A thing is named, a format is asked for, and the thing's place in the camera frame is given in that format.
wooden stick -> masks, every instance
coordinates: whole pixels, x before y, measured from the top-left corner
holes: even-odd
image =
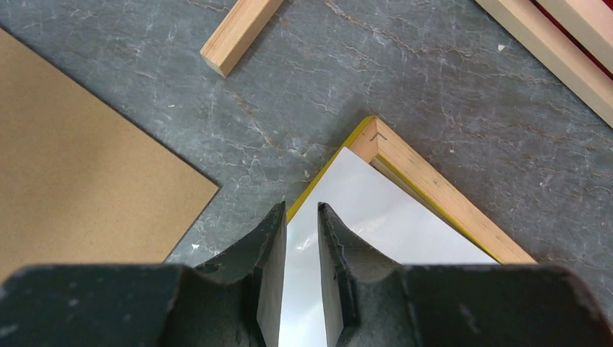
[[[538,0],[583,47],[613,72],[613,11],[602,0]]]
[[[380,119],[373,117],[348,147],[497,261],[535,263]]]
[[[227,77],[283,0],[238,0],[200,55],[218,74]]]
[[[613,127],[613,81],[530,0],[476,0],[481,7]]]

cardboard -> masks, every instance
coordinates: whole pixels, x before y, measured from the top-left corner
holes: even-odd
[[[0,30],[0,278],[162,262],[217,187]]]

white sheet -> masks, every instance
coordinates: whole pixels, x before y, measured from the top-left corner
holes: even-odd
[[[288,224],[280,347],[325,347],[317,203],[402,264],[495,264],[389,179],[343,148]]]

yellow strip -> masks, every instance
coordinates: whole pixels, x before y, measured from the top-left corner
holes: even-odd
[[[317,176],[315,176],[315,178],[313,179],[313,181],[311,181],[309,186],[304,190],[304,192],[302,192],[302,194],[300,194],[300,197],[298,197],[295,203],[289,208],[288,213],[287,213],[287,223],[291,221],[291,219],[294,217],[296,212],[298,212],[298,209],[304,203],[304,200],[306,200],[307,197],[309,197],[309,194],[311,194],[311,191],[315,188],[315,186],[317,186],[317,183],[320,181],[320,179],[322,179],[327,168],[330,167],[330,164],[334,161],[334,159],[336,158],[340,150],[342,150],[343,147],[351,146],[353,141],[355,141],[358,138],[358,136],[364,131],[364,129],[366,129],[366,126],[374,119],[375,119],[375,116],[368,116],[364,118],[360,122],[360,124],[358,124],[358,126],[352,131],[349,137],[347,137],[347,140],[343,142],[343,144],[338,148],[336,153],[334,153],[332,158],[326,163],[324,168],[317,174]]]
[[[475,238],[472,237],[472,235],[467,230],[460,227],[458,223],[451,218],[451,216],[447,213],[447,211],[445,211],[440,206],[435,204],[434,200],[432,200],[427,194],[425,194],[423,190],[419,189],[419,187],[416,186],[413,182],[411,182],[411,180],[407,179],[397,168],[394,167],[394,165],[392,165],[392,163],[390,163],[389,161],[387,161],[385,158],[383,158],[381,155],[378,155],[378,154],[377,154],[377,159],[379,159],[381,163],[383,163],[383,165],[387,166],[387,168],[389,168],[404,183],[409,185],[410,188],[412,188],[417,194],[419,194],[420,197],[426,200],[426,202],[428,202],[428,204],[430,204],[430,206],[432,206],[436,211],[438,211],[438,213],[440,213],[446,220],[448,220],[451,224],[453,224],[455,229],[458,230],[460,234],[463,234],[464,236],[466,236],[469,240],[471,240],[474,244],[476,244],[479,248],[481,248],[481,250],[483,250],[484,252],[489,254],[490,257],[494,258],[494,260],[502,264],[500,259],[496,257],[496,255],[493,252],[490,252],[487,248],[483,247],[483,245],[481,245],[477,240],[475,240]]]

